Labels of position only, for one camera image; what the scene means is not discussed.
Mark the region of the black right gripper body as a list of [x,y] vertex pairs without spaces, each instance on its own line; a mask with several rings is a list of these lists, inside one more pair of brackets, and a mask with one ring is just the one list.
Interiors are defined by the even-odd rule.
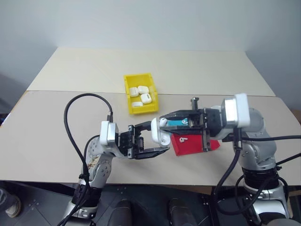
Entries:
[[222,127],[220,113],[217,109],[202,108],[198,109],[198,97],[193,97],[191,106],[193,114],[189,116],[188,125],[194,129],[195,133],[199,132],[201,135],[202,151],[211,151],[211,137],[218,134]]

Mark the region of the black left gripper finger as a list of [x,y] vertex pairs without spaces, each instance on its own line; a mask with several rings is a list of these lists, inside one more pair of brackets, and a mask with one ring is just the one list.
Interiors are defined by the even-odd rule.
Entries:
[[142,160],[142,159],[154,158],[157,157],[158,155],[165,153],[169,149],[170,147],[156,147],[156,148],[144,149],[142,152],[139,152],[136,155],[136,159]]
[[151,131],[151,121],[146,121],[146,122],[136,124],[134,126],[134,129],[135,129],[135,136],[140,136],[141,132],[144,130]]

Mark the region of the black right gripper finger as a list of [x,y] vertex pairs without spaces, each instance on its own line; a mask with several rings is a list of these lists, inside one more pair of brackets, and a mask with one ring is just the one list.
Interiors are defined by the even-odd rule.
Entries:
[[189,127],[189,126],[163,126],[160,127],[162,131],[171,133],[171,134],[178,134],[178,135],[201,135],[202,128],[199,127]]
[[189,118],[192,110],[178,110],[171,113],[167,113],[165,115],[160,116],[160,118],[165,118],[171,121],[183,120],[185,118]]

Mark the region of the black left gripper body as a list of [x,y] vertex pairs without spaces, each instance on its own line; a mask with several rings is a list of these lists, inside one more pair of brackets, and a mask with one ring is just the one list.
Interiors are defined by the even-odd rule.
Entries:
[[142,159],[144,152],[144,139],[141,136],[141,125],[129,125],[128,131],[119,136],[119,150],[128,159]]

